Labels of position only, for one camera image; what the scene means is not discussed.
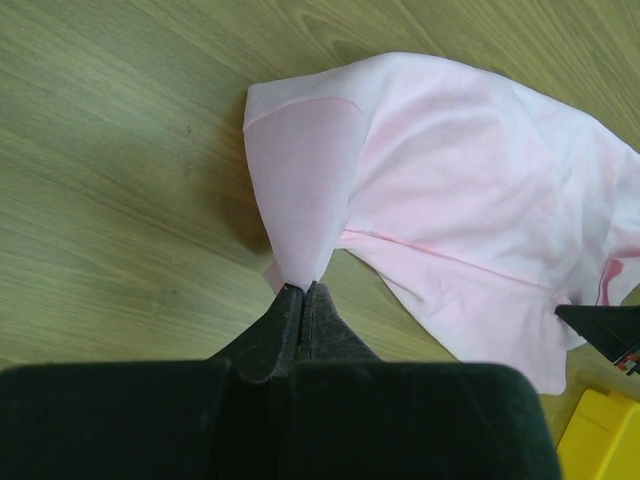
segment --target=yellow plastic box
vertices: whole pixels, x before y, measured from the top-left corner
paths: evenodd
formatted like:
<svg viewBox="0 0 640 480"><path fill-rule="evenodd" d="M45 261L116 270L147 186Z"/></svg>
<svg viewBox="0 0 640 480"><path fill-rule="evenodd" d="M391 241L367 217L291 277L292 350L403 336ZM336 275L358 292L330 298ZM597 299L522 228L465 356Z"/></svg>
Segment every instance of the yellow plastic box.
<svg viewBox="0 0 640 480"><path fill-rule="evenodd" d="M640 403L586 390L558 456L566 480L640 479Z"/></svg>

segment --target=wooden floor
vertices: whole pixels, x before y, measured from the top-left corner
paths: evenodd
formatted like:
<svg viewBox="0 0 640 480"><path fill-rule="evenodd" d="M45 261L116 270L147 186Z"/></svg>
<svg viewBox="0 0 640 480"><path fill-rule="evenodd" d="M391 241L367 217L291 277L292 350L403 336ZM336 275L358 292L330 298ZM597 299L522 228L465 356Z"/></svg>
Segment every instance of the wooden floor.
<svg viewBox="0 0 640 480"><path fill-rule="evenodd" d="M0 367L203 358L265 310L252 83L430 53L640 150L638 0L2 0L0 39ZM348 254L325 281L385 358L451 358ZM640 397L588 346L569 372L542 399L556 440L586 385Z"/></svg>

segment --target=yellow object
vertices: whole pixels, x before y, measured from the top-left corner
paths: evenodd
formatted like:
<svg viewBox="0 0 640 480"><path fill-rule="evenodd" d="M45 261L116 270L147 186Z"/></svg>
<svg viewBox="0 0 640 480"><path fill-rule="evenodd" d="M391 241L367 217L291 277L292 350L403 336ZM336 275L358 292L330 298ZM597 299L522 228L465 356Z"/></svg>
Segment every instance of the yellow object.
<svg viewBox="0 0 640 480"><path fill-rule="evenodd" d="M565 480L640 479L640 403L586 390L558 455Z"/></svg>

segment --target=garment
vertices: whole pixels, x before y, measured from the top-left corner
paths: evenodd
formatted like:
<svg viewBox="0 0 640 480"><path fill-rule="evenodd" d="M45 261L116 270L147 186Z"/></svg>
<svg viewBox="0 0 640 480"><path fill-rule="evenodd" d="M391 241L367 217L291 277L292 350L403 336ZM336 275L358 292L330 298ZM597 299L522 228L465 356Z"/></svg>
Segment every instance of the garment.
<svg viewBox="0 0 640 480"><path fill-rule="evenodd" d="M563 391L582 342L555 307L640 281L640 156L502 76L389 53L252 86L244 132L284 281L347 249L458 359L539 392Z"/></svg>

